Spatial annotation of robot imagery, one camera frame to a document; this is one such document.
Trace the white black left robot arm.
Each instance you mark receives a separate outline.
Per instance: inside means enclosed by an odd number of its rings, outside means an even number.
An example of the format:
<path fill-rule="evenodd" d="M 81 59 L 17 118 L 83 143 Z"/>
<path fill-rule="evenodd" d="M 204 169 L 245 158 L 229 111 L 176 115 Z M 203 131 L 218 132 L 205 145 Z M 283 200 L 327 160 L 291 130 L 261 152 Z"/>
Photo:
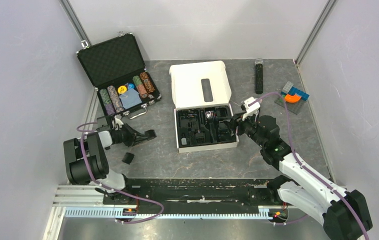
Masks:
<path fill-rule="evenodd" d="M 94 183 L 123 204 L 135 197 L 132 187 L 126 185 L 126 177 L 109 167 L 105 151 L 112 145 L 134 147 L 157 137 L 153 129 L 141 133 L 114 116 L 102 116 L 95 122 L 79 125 L 82 135 L 63 142 L 65 169 L 68 181 L 73 185 Z"/>

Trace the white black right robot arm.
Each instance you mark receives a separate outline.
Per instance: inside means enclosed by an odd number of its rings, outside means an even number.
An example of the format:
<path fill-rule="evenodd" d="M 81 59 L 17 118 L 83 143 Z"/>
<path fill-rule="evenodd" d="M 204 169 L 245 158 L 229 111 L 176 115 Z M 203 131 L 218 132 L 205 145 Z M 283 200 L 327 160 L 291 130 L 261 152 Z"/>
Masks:
<path fill-rule="evenodd" d="M 239 113 L 230 120 L 232 133 L 247 135 L 260 146 L 263 160 L 281 172 L 271 180 L 266 198 L 293 205 L 315 219 L 331 240 L 367 240 L 373 223 L 365 196 L 348 191 L 313 169 L 280 137 L 276 119 Z"/>

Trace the black clipper comb guard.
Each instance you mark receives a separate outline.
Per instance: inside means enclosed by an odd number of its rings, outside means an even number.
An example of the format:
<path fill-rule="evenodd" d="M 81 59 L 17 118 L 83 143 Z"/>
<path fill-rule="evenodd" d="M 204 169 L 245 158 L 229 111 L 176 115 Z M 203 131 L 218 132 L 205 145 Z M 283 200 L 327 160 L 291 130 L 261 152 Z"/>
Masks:
<path fill-rule="evenodd" d="M 130 165 L 132 161 L 134 160 L 134 158 L 135 158 L 135 155 L 133 153 L 126 152 L 121 161 L 127 165 Z"/>

